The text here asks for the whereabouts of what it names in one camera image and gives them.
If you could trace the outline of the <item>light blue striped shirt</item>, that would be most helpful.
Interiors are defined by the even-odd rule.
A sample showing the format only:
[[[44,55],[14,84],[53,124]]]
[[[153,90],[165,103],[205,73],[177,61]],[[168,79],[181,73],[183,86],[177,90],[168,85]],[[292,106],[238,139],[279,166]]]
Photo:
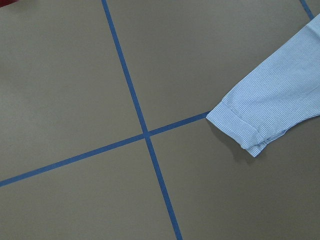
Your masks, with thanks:
[[[237,83],[207,115],[251,156],[320,114],[320,18],[316,16]]]

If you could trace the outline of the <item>red cylinder bottle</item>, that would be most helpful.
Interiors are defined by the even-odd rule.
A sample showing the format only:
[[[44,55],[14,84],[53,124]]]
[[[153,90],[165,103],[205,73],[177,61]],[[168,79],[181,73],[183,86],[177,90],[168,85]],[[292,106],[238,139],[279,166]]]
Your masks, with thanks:
[[[0,0],[0,8],[11,5],[18,2],[19,0]]]

